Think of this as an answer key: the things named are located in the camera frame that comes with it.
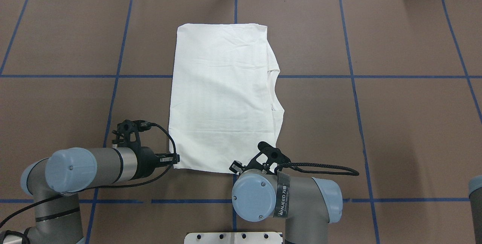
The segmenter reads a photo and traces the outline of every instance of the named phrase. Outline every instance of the black cable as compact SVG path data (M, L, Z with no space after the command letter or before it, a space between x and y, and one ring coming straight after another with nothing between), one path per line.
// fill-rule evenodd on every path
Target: black cable
M167 132L162 126L156 124L155 122L152 122L151 126L155 126L158 129L160 129L161 131L163 131L164 134L166 134L167 138L169 138L169 140L172 143L172 151L174 152L173 153L174 157L172 157L172 162L169 164L169 166L160 175L158 175L158 176L156 176L156 177L154 177L154 178L152 178L148 181L145 181L145 182L141 182L141 183L137 183L137 184L130 184L130 185L120 185L120 186L98 186L98 187L93 187L93 188L89 188L89 189L120 189L120 188L134 188L134 187L143 186L143 185L146 185L146 184L150 184L150 183L158 180L159 178L163 177L174 166L174 163L176 162L176 159L177 159L176 144L174 143L174 139L172 139L169 132Z
M26 206L18 211L15 211L13 213L11 213L7 218L5 218L4 220L2 220L2 222L0 222L0 228L2 228L3 225L5 225L5 223L7 223L7 221L9 221L11 218L15 217L16 215L26 211L26 210L29 210L30 208L33 208L35 206L38 206L42 203L46 203L47 201L53 201L55 199L59 199L59 198L62 198L62 196L59 194L59 195L56 195L56 196L53 196L53 197L50 197L50 198L47 198L47 199L44 199L44 200L41 200L41 201L38 201L36 203L33 203L33 204L30 204L29 206Z
M17 231L5 231L5 234L0 235L0 242L3 243L7 235L14 235L16 237L20 237L22 239L22 244L30 244L30 239L26 236L26 234L17 232Z
M300 169L299 167L317 167L317 168L327 168L327 169L334 169L334 170L343 170L346 172L332 172L332 171L307 171ZM328 164L320 164L320 163L306 163L306 162L289 162L284 163L281 165L276 166L274 169L274 173L277 174L278 170L281 168L290 168L298 172L303 172L305 174L326 174L326 175L351 175L351 176L359 176L360 173L357 170L352 168L339 166L339 165L328 165Z

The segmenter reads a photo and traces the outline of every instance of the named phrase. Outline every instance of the blue tape line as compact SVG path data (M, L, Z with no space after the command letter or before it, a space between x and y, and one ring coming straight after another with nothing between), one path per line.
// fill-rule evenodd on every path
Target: blue tape line
M279 75L280 79L349 79L348 75Z
M90 236L91 236L91 233L92 233L93 215L95 214L95 207L97 205L95 202L97 201L98 193L99 193L99 189L95 189L95 191L93 193L93 202L92 202L91 214L90 214L90 218L89 218L89 226L87 227L87 235L85 237L86 244L89 244Z
M151 203L232 203L231 199L151 200Z
M458 57L460 59L460 64L462 64L462 68L464 70L465 78L467 79L467 84L468 84L468 87L470 88L470 93L472 94L472 99L474 99L475 109L477 110L477 113L479 114L479 120L480 120L480 123L482 124L482 112L480 111L479 102L477 102L477 97L475 96L474 89L472 88L472 83L470 82L470 77L468 76L467 68L465 67L464 58L462 57L462 52L460 52L460 48L458 46L457 38L455 37L455 33L453 32L453 28L452 28L450 18L449 18L449 13L448 13L447 7L445 5L445 0L441 0L441 1L442 1L442 6L444 7L444 13L445 13L445 17L447 19L447 23L449 25L450 33L452 35L453 43L455 44L455 48L457 49Z
M172 75L0 75L3 78L165 78ZM353 75L355 79L465 79L466 76L409 76L409 75ZM482 79L482 76L468 76L471 79ZM279 75L280 79L350 79L351 75Z
M138 200L97 200L96 203L143 203Z
M238 180L238 176L233 175L233 187L234 187L234 183L236 183L236 180ZM234 207L233 207L233 232L237 232L237 231L238 231L238 215L236 214L236 210L234 210Z
M112 204L123 204L123 203L143 203L139 200L89 200L82 199L79 200L80 203L112 203ZM380 199L343 199L343 203L369 203L373 201L374 203L410 203L410 202L424 202L424 201L470 201L467 197L461 198L380 198ZM33 203L32 199L0 199L0 203ZM231 203L231 199L200 199L200 200L152 200L151 203Z
M20 11L20 15L18 17L17 24L15 25L14 32L12 33L12 37L10 38L10 42L8 43L7 51L5 52L5 57L3 57L2 66L0 67L0 75L3 73L3 69L5 68L5 64L7 64L7 59L8 59L8 55L10 53L10 49L12 48L12 45L14 43L15 35L17 35L17 30L18 30L18 27L20 25L20 21L22 21L22 17L24 16L24 12L25 12L25 9L27 7L28 2L29 2L29 0L25 0L24 5L22 7L22 10Z
M346 55L348 57L348 66L350 67L350 76L351 76L351 87L353 89L353 97L355 99L355 108L357 112L357 119L358 119L358 130L360 131L361 136L361 144L363 146L363 158L365 158L365 173L366 173L366 180L368 184L368 194L370 199L373 199L373 192L372 192L372 181L370 180L370 169L368 167L368 158L366 155L366 147L365 147L365 136L363 135L363 126L362 126L362 118L360 116L360 107L358 105L358 96L356 91L355 85L355 77L353 73L353 65L351 64L351 53L350 53L350 46L348 43L348 33L346 31L346 23L345 23L345 14L343 11L343 0L339 0L340 2L340 12L341 12L341 21L343 26L343 33L345 35L345 45L346 45ZM372 208L372 220L373 220L373 227L375 231L375 239L377 244L380 244L380 236L378 233L378 223L377 223L377 214L375 213L375 204L371 201L370 206Z
M356 79L464 79L465 76L373 76L373 75L354 75Z
M131 17L132 2L133 2L133 0L129 1L129 9L127 10L127 18L126 18L126 21L125 21L124 36L122 37L122 45L120 47L120 54L119 54L119 63L117 64L116 81L114 82L114 89L112 90L112 98L110 100L109 115L107 117L107 124L105 125L105 135L104 135L103 147L107 146L107 136L109 134L110 121L112 119L112 109L114 107L114 101L115 101L115 98L116 98L117 85L119 84L119 73L121 72L122 57L124 55L125 40L127 38L127 30L129 28L129 19ZM89 241L90 241L90 235L91 235L91 232L92 232L93 217L94 217L94 214L95 214L95 206L97 205L97 202L98 202L98 200L97 200L98 193L99 193L99 189L95 189L94 196L93 196L93 202L92 202L92 208L91 208L91 217L89 219L89 227L87 229L87 236L85 238L85 244L89 244Z
M116 93L117 93L117 85L119 84L119 77L120 77L119 74L121 72L121 67L122 67L122 57L124 56L124 47L125 47L125 41L126 41L126 38L127 38L127 30L129 29L129 20L130 20L130 17L131 17L132 2L133 2L133 0L130 0L129 9L127 10L127 18L126 18L126 21L125 21L124 36L122 37L122 45L120 47L120 54L119 54L119 63L117 64L116 81L114 82L114 89L112 91L112 98L110 100L109 115L107 117L107 127L105 128L104 147L107 146L107 137L109 136L110 121L112 120L112 110L114 108L114 101L115 101Z
M127 79L171 79L172 75L119 75L120 78Z
M238 23L238 0L234 0L234 24Z
M2 75L4 78L115 78L115 75Z
M373 199L375 203L415 203L424 201L469 201L468 198L389 198Z

